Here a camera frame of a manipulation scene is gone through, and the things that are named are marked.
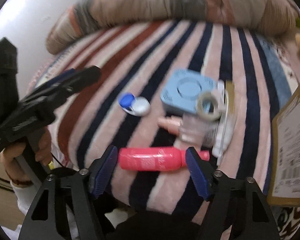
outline finger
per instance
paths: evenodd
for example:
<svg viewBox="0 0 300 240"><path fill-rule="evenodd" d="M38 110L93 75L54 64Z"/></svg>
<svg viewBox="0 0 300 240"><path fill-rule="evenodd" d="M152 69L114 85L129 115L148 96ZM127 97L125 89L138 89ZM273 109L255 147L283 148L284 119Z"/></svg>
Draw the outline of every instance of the finger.
<svg viewBox="0 0 300 240"><path fill-rule="evenodd" d="M51 149L49 149L49 148L46 148L46 149L43 149L43 150L39 150L35 154L35 160L37 162L42 161L42 160L44 160L44 159L46 159L48 157L52 157Z"/></svg>
<svg viewBox="0 0 300 240"><path fill-rule="evenodd" d="M13 159L20 156L24 149L26 148L26 143L17 142L10 144L7 148L4 149L3 155L6 159Z"/></svg>
<svg viewBox="0 0 300 240"><path fill-rule="evenodd" d="M48 129L45 127L45 133L41 136L38 147L39 149L44 149L47 146L51 145L51 135Z"/></svg>
<svg viewBox="0 0 300 240"><path fill-rule="evenodd" d="M49 156L48 158L42 160L41 164L47 166L50 162L52 162L52 156Z"/></svg>

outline clear plastic container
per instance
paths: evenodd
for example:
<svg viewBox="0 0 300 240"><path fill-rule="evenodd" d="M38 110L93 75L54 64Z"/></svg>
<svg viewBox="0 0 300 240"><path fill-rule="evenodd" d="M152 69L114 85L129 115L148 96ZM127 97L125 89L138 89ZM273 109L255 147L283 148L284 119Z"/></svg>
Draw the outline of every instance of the clear plastic container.
<svg viewBox="0 0 300 240"><path fill-rule="evenodd" d="M179 137L188 143L212 147L216 139L218 123L218 121L202 120L192 114L184 114L179 128Z"/></svg>

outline red stripe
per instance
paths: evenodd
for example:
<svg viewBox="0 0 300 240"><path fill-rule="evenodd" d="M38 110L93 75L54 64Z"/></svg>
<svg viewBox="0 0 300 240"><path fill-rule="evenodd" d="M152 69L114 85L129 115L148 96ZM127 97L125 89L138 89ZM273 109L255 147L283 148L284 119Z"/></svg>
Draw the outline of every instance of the red stripe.
<svg viewBox="0 0 300 240"><path fill-rule="evenodd" d="M116 69L120 62L129 55L136 47L138 47L146 38L148 38L155 30L159 28L162 22L152 23L146 30L130 41L125 47L118 51L115 55L109 59L106 64L101 68L101 78L100 80L90 87L85 88L74 100L72 105L69 107L67 113L63 117L59 131L58 131L58 145L62 153L69 157L68 143L69 138L73 132L74 126L84 110L85 106L88 104L93 95L98 91L100 86L105 82L105 80L111 75L111 73ZM80 67L84 67L85 64L90 60L88 57Z"/></svg>
<svg viewBox="0 0 300 240"><path fill-rule="evenodd" d="M126 25L122 27L120 30L118 30L114 35L112 35L110 38L108 38L106 41L104 41L99 47L97 47L93 52L89 54L81 63L76 67L76 69L82 69L85 67L85 65L92 59L94 55L96 55L101 49L103 49L106 45L108 45L111 41L113 41L115 38L117 38L121 33L123 33L125 30L127 30L131 25Z"/></svg>
<svg viewBox="0 0 300 240"><path fill-rule="evenodd" d="M86 46L84 46L78 53L77 55L75 55L71 60L69 60L68 64L63 67L63 69L59 72L59 74L63 71L65 71L72 62L74 62L88 47L91 46L92 43L94 43L97 39L101 38L108 30L104 30L104 31L101 31L100 34L95 37L94 39L92 39L92 41L90 41Z"/></svg>

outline white wall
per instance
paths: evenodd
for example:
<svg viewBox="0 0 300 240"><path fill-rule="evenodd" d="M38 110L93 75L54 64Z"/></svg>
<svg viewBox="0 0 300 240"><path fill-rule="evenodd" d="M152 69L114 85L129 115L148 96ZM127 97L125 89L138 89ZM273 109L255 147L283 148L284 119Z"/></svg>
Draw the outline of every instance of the white wall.
<svg viewBox="0 0 300 240"><path fill-rule="evenodd" d="M59 16L77 0L8 0L0 10L0 39L18 48L20 97L36 70L51 55L45 38Z"/></svg>

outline red bracelet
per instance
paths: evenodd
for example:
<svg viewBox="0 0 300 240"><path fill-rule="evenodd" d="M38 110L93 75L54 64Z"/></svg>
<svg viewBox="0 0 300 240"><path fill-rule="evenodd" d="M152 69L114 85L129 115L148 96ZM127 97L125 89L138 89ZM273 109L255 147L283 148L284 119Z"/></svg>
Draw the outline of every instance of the red bracelet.
<svg viewBox="0 0 300 240"><path fill-rule="evenodd" d="M7 170L5 170L5 172L7 173L9 179L11 179L11 181L13 182L13 184L23 185L23 186L31 186L33 184L33 182L31 180L29 180L29 181L14 180L13 178L10 177L9 173L7 172Z"/></svg>

